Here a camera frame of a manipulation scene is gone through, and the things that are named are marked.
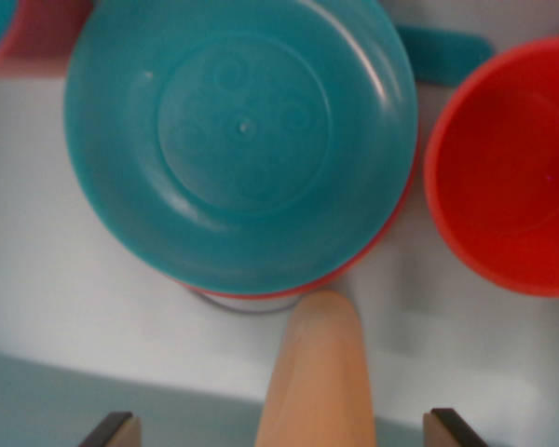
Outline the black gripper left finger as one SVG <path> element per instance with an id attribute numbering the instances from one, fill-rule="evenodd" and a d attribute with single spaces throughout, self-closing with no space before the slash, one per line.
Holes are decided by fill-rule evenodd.
<path id="1" fill-rule="evenodd" d="M 81 447 L 141 447 L 141 418 L 131 412 L 112 412 L 81 441 Z"/>

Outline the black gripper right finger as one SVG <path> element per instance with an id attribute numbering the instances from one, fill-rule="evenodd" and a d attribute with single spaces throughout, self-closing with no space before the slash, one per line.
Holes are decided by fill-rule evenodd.
<path id="1" fill-rule="evenodd" d="M 487 447 L 487 443 L 453 408 L 433 408 L 423 414 L 425 447 Z"/>

